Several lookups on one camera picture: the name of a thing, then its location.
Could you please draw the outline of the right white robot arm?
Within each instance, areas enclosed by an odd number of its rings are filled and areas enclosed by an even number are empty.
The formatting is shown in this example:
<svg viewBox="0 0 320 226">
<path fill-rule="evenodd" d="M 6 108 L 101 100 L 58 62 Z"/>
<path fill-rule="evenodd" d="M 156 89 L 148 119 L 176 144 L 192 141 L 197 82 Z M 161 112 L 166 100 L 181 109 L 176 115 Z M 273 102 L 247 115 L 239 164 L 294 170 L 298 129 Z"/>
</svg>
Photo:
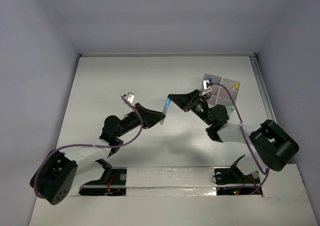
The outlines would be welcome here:
<svg viewBox="0 0 320 226">
<path fill-rule="evenodd" d="M 169 94 L 168 98 L 184 112 L 193 112 L 208 127 L 206 133 L 213 141 L 220 143 L 246 144 L 249 154 L 238 158 L 231 168 L 230 176 L 235 182 L 242 182 L 254 171 L 281 171 L 299 151 L 297 142 L 275 121 L 267 119 L 259 125 L 229 122 L 225 106 L 209 105 L 207 97 L 199 90 L 187 94 Z"/>
</svg>

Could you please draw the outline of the blue marker tip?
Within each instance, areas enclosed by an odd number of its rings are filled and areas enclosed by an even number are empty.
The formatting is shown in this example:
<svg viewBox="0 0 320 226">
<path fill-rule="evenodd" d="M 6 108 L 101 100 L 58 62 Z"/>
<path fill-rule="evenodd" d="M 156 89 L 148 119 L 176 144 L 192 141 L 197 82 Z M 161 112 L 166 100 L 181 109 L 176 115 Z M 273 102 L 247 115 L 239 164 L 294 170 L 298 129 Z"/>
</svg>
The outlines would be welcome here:
<svg viewBox="0 0 320 226">
<path fill-rule="evenodd" d="M 167 114 L 167 111 L 168 111 L 168 109 L 169 109 L 169 106 L 170 106 L 170 104 L 165 104 L 164 105 L 164 107 L 163 107 L 163 112 L 162 112 L 162 114 L 164 115 L 164 116 L 166 116 L 166 114 Z M 161 125 L 163 125 L 164 124 L 164 121 L 165 121 L 165 117 L 159 122 Z"/>
</svg>

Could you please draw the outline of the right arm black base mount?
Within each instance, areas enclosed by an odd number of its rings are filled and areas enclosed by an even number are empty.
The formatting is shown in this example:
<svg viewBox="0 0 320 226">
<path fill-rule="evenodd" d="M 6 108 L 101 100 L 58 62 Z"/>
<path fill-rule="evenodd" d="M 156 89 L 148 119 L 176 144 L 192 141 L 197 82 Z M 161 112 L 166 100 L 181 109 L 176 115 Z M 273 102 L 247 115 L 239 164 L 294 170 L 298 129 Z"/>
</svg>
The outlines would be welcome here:
<svg viewBox="0 0 320 226">
<path fill-rule="evenodd" d="M 211 181 L 217 186 L 216 194 L 218 196 L 263 194 L 259 188 L 261 181 L 258 171 L 245 175 L 238 168 L 238 162 L 244 156 L 245 155 L 240 156 L 229 167 L 215 168 Z"/>
</svg>

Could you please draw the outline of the grey green marker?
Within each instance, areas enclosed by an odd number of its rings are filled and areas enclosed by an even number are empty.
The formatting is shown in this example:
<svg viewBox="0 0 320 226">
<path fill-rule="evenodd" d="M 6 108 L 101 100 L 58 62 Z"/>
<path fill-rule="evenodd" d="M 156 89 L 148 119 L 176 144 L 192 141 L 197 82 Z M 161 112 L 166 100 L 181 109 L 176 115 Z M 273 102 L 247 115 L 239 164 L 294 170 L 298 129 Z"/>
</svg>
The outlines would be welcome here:
<svg viewBox="0 0 320 226">
<path fill-rule="evenodd" d="M 234 108 L 234 106 L 227 106 L 226 109 L 230 110 L 230 111 L 233 111 L 235 108 Z"/>
</svg>

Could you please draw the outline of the short blue eraser cap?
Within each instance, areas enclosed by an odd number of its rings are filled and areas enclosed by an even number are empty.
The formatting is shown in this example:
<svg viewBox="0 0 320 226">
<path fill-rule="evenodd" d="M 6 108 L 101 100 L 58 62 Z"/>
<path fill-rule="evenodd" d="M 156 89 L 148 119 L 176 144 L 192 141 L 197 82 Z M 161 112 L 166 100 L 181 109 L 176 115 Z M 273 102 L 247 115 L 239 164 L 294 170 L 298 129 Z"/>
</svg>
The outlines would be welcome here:
<svg viewBox="0 0 320 226">
<path fill-rule="evenodd" d="M 166 99 L 165 107 L 169 107 L 171 104 L 171 100 L 169 98 Z"/>
</svg>

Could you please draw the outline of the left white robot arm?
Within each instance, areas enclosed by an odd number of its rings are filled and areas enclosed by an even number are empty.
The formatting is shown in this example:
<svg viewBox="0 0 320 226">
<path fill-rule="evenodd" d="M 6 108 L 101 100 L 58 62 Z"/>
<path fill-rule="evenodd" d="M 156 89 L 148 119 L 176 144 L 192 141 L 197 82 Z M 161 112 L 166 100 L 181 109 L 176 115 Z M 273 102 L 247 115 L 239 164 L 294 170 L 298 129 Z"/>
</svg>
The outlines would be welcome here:
<svg viewBox="0 0 320 226">
<path fill-rule="evenodd" d="M 94 170 L 94 179 L 101 184 L 108 182 L 111 166 L 104 159 L 137 139 L 134 136 L 130 141 L 124 142 L 120 137 L 135 128 L 139 132 L 149 129 L 166 117 L 162 112 L 147 109 L 139 103 L 131 109 L 132 112 L 122 119 L 115 115 L 105 119 L 99 137 L 104 145 L 73 144 L 50 151 L 30 180 L 35 195 L 51 205 L 60 203 L 72 189 L 77 171 L 93 162 L 102 164 Z"/>
</svg>

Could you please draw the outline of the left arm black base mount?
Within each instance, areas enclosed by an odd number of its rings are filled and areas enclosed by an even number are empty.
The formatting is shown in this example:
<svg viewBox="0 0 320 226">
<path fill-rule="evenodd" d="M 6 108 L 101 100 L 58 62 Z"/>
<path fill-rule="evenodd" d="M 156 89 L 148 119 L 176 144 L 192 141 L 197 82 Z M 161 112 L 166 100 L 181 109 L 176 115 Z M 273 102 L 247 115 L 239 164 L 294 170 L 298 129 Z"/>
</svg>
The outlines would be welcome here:
<svg viewBox="0 0 320 226">
<path fill-rule="evenodd" d="M 105 170 L 100 179 L 87 182 L 79 189 L 81 196 L 125 196 L 127 168 Z"/>
</svg>

